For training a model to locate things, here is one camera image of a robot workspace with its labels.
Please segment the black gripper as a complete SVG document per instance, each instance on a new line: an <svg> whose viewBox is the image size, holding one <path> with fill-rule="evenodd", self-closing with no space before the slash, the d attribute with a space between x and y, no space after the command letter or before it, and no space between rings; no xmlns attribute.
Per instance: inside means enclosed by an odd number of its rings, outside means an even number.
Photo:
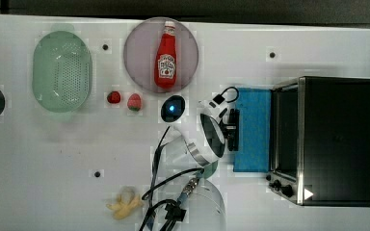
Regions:
<svg viewBox="0 0 370 231"><path fill-rule="evenodd" d="M238 114L235 109L231 109L228 115L228 121L224 122L221 118L219 126L226 139L236 140L238 137Z"/></svg>

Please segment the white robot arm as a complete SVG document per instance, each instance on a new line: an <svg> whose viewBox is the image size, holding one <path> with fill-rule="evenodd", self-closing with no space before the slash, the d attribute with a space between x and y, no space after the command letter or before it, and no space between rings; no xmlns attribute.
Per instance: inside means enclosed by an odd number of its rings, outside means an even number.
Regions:
<svg viewBox="0 0 370 231"><path fill-rule="evenodd" d="M151 231L226 231L225 204L209 180L224 156L230 102L221 95L188 105L180 95L161 107L167 130L156 150L159 190Z"/></svg>

